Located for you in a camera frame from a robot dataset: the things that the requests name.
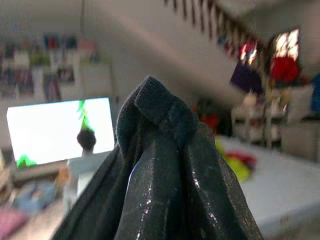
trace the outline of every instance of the tv screen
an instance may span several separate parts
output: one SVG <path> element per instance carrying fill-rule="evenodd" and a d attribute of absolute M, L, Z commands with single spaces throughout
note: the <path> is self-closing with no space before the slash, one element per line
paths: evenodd
<path fill-rule="evenodd" d="M 80 157 L 81 128 L 95 133 L 93 153 L 111 151 L 115 144 L 107 97 L 9 107 L 7 122 L 20 168 Z"/>

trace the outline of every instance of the poster on wall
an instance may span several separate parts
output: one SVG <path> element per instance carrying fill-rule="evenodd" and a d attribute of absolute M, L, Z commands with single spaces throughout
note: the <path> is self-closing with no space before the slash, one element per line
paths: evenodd
<path fill-rule="evenodd" d="M 65 65 L 73 64 L 73 54 L 65 50 L 55 50 L 50 52 L 51 69 L 57 69 Z"/>
<path fill-rule="evenodd" d="M 62 100 L 58 76 L 55 72 L 49 72 L 43 75 L 43 91 L 47 103 Z"/>
<path fill-rule="evenodd" d="M 60 47 L 62 49 L 77 49 L 77 38 L 73 35 L 62 35 L 60 38 Z"/>
<path fill-rule="evenodd" d="M 32 67 L 50 66 L 50 56 L 47 52 L 33 52 L 30 55 L 30 65 Z"/>
<path fill-rule="evenodd" d="M 4 57 L 5 57 L 5 46 L 0 43 L 0 71 L 2 69 L 2 62 L 4 60 Z"/>
<path fill-rule="evenodd" d="M 74 69 L 72 66 L 58 68 L 57 77 L 59 83 L 62 85 L 73 85 L 75 83 Z"/>
<path fill-rule="evenodd" d="M 44 35 L 44 47 L 46 50 L 54 50 L 60 47 L 58 34 L 45 34 Z"/>
<path fill-rule="evenodd" d="M 16 94 L 16 80 L 14 71 L 10 68 L 1 69 L 0 71 L 0 98 L 1 99 L 15 99 Z"/>
<path fill-rule="evenodd" d="M 20 97 L 30 97 L 34 95 L 34 80 L 30 69 L 15 69 L 14 78 Z"/>
<path fill-rule="evenodd" d="M 8 43 L 5 45 L 4 58 L 12 60 L 14 58 L 16 45 L 14 43 Z"/>

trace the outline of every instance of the purple cloth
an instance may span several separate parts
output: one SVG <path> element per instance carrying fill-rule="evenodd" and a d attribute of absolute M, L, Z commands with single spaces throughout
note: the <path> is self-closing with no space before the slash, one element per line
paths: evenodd
<path fill-rule="evenodd" d="M 235 67 L 230 83 L 246 93 L 249 93 L 250 90 L 258 95 L 263 93 L 260 76 L 240 62 Z"/>
<path fill-rule="evenodd" d="M 0 208 L 0 240 L 7 238 L 28 221 L 28 215 L 19 210 Z"/>

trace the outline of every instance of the dark hair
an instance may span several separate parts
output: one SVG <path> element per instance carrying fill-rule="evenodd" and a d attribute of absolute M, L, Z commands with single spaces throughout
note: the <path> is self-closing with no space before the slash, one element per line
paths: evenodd
<path fill-rule="evenodd" d="M 91 129 L 81 129 L 76 139 L 85 151 L 92 151 L 97 142 L 95 132 Z"/>

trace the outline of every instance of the red cloth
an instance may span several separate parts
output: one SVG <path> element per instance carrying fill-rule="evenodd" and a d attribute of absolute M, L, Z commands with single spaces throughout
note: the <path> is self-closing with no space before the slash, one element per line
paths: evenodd
<path fill-rule="evenodd" d="M 209 128 L 216 129 L 219 124 L 219 116 L 217 114 L 209 115 L 200 121 L 207 124 Z"/>
<path fill-rule="evenodd" d="M 242 163 L 244 163 L 248 168 L 255 169 L 257 160 L 253 155 L 243 153 L 240 151 L 231 151 L 226 154 L 228 158 L 236 158 Z"/>
<path fill-rule="evenodd" d="M 292 57 L 276 57 L 273 60 L 272 77 L 292 83 L 299 76 L 299 67 Z"/>

